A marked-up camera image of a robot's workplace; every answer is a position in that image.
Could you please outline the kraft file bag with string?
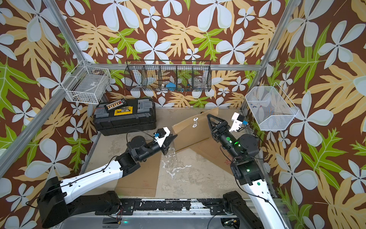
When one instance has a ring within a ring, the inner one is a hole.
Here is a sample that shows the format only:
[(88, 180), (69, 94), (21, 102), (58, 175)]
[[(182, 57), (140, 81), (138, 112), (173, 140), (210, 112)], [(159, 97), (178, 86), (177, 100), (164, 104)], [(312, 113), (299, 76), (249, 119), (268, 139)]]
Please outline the kraft file bag with string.
[(158, 153), (140, 163), (132, 174), (118, 180), (115, 192), (127, 197), (155, 197), (162, 154)]

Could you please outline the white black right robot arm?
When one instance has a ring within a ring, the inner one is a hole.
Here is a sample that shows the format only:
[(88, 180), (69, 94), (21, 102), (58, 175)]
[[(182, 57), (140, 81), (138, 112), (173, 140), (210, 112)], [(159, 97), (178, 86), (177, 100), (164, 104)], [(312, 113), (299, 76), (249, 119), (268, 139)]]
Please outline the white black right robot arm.
[(232, 135), (233, 131), (240, 131), (242, 125), (246, 124), (244, 117), (234, 113), (232, 125), (212, 114), (207, 115), (207, 120), (213, 140), (232, 157), (230, 168), (235, 182), (250, 197), (256, 209), (256, 213), (253, 213), (241, 195), (232, 191), (223, 195), (225, 211), (237, 216), (241, 229), (287, 229), (288, 225), (258, 165), (259, 138), (251, 134), (243, 134), (239, 138)]

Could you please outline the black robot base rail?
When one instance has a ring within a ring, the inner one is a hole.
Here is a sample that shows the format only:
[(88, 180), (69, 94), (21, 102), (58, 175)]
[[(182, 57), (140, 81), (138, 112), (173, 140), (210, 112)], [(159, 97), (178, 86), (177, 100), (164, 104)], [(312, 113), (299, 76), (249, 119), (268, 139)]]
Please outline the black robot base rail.
[(62, 229), (262, 229), (237, 191), (222, 198), (118, 198), (114, 191), (68, 204)]

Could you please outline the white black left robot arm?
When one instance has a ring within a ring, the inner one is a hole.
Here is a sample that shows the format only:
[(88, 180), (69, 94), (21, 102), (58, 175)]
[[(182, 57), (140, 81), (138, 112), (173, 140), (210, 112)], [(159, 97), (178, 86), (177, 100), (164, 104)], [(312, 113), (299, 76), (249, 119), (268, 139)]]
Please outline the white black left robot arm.
[(158, 152), (167, 154), (176, 136), (168, 134), (147, 143), (143, 136), (136, 136), (127, 143), (127, 149), (109, 163), (82, 175), (59, 180), (49, 179), (37, 198), (38, 210), (44, 229), (56, 226), (67, 218), (94, 212), (96, 215), (112, 215), (123, 207), (115, 191), (104, 194), (87, 193), (108, 182), (125, 177), (140, 168), (140, 163)]

